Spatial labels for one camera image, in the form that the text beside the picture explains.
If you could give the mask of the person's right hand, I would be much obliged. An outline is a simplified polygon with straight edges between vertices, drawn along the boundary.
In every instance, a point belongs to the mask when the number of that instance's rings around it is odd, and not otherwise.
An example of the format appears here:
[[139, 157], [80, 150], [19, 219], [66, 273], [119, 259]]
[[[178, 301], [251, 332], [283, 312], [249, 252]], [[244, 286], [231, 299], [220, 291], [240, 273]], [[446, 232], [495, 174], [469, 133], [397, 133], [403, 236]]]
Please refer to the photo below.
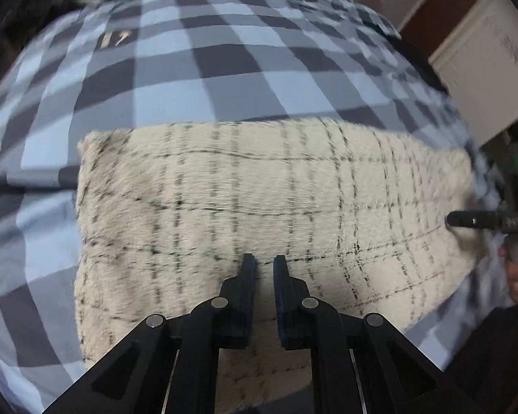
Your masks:
[[518, 239], [508, 236], [500, 249], [500, 256], [505, 264], [508, 294], [511, 300], [518, 304]]

